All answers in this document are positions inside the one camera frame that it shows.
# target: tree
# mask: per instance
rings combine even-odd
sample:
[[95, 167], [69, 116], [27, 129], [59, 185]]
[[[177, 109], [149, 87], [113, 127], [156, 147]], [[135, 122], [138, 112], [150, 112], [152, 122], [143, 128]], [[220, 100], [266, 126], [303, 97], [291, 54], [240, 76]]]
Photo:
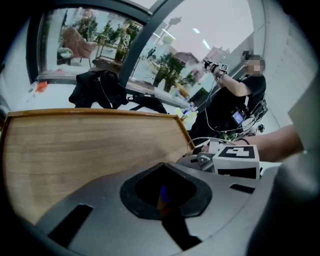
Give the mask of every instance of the tree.
[[[104, 26], [103, 31], [102, 31], [101, 34], [106, 36], [106, 37], [109, 37], [111, 30], [112, 30], [112, 22], [111, 22], [111, 20], [109, 20], [107, 22], [107, 24]], [[97, 38], [95, 39], [95, 41], [98, 44], [104, 43], [106, 41], [106, 38], [104, 36], [98, 35]]]
[[164, 90], [168, 92], [170, 91], [171, 86], [175, 84], [176, 79], [179, 77], [179, 74], [185, 65], [174, 57], [171, 52], [163, 54], [160, 57], [159, 63], [160, 68], [154, 78], [153, 85], [158, 87], [161, 80], [165, 79]]
[[118, 28], [116, 30], [113, 30], [112, 28], [110, 28], [107, 43], [113, 45], [117, 41], [117, 39], [121, 36], [121, 34], [122, 34], [122, 29], [120, 27], [120, 24], [118, 25]]
[[162, 38], [162, 41], [165, 43], [165, 44], [168, 44], [168, 45], [171, 45], [174, 41], [174, 39], [169, 36], [169, 35], [165, 35], [163, 38]]
[[185, 85], [191, 85], [191, 86], [194, 86], [195, 83], [196, 83], [196, 79], [194, 78], [194, 76], [191, 74], [192, 72], [190, 72], [185, 78], [181, 79], [180, 80], [180, 84], [182, 86], [185, 86]]
[[[169, 21], [169, 24], [166, 26], [164, 30], [168, 31], [173, 25], [179, 24], [181, 22], [181, 19], [182, 19], [182, 16], [171, 18]], [[156, 41], [156, 43], [160, 41], [160, 39], [163, 37], [164, 34], [165, 32], [162, 32], [162, 34], [160, 35], [160, 38]]]
[[128, 47], [130, 47], [133, 40], [136, 38], [139, 32], [138, 26], [134, 25], [133, 21], [130, 23], [130, 26], [127, 28], [126, 33], [130, 35], [130, 41]]
[[87, 41], [91, 41], [92, 39], [92, 32], [97, 31], [97, 20], [96, 17], [91, 16], [89, 18], [83, 17], [81, 20], [76, 22], [73, 27], [77, 27], [77, 31], [79, 34], [86, 39]]

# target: blue object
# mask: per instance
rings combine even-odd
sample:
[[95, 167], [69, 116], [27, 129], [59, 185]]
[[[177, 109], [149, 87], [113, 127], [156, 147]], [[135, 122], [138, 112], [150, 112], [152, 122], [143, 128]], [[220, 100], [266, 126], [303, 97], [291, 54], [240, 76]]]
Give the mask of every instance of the blue object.
[[162, 201], [164, 201], [165, 203], [169, 203], [171, 202], [171, 199], [167, 193], [167, 189], [165, 188], [165, 186], [163, 185], [161, 190], [160, 190], [160, 195], [162, 197]]

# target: black opening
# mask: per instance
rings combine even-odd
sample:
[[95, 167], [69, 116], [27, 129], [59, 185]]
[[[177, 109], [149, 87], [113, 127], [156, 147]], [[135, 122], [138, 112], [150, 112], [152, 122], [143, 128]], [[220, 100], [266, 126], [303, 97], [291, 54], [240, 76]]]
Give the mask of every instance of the black opening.
[[238, 191], [245, 192], [248, 194], [252, 194], [255, 191], [255, 188], [253, 188], [253, 187], [243, 186], [243, 185], [239, 185], [239, 184], [232, 184], [230, 186], [230, 189], [238, 190]]
[[76, 208], [55, 227], [48, 237], [57, 244], [67, 247], [92, 210], [93, 208], [88, 205], [77, 205]]
[[160, 166], [135, 184], [136, 195], [159, 209], [176, 209], [196, 194], [196, 186], [165, 165]]
[[242, 177], [255, 179], [256, 178], [256, 168], [244, 168], [244, 169], [218, 169], [218, 174], [228, 175], [233, 177]]
[[181, 215], [179, 209], [173, 210], [163, 218], [162, 226], [184, 251], [202, 242], [198, 237], [189, 234], [185, 218]]

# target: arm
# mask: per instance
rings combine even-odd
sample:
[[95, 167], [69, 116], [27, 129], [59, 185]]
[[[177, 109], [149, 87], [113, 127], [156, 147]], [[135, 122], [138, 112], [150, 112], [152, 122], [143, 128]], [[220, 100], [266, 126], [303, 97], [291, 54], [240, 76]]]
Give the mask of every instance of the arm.
[[[260, 161], [281, 162], [285, 158], [301, 152], [304, 148], [293, 125], [285, 126], [274, 132], [245, 137], [251, 145], [256, 145]], [[236, 145], [247, 145], [243, 140], [234, 142]], [[203, 146], [201, 152], [208, 152], [209, 146]]]
[[[217, 78], [221, 76], [223, 73], [219, 69], [215, 69], [213, 72], [213, 75]], [[252, 94], [251, 90], [243, 83], [238, 82], [228, 76], [227, 74], [224, 74], [222, 78], [220, 79], [219, 83], [220, 87], [226, 87], [234, 96], [242, 97]]]

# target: orange object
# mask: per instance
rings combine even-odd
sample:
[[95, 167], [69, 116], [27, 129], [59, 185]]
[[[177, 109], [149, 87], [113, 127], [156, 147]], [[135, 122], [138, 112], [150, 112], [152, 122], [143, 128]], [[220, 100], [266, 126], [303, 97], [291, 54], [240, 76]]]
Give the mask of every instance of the orange object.
[[39, 93], [43, 93], [45, 91], [45, 89], [47, 88], [47, 86], [48, 86], [47, 81], [40, 82], [40, 83], [38, 83], [35, 91], [39, 92]]
[[190, 97], [188, 91], [180, 83], [176, 83], [175, 86], [179, 89], [182, 97]]

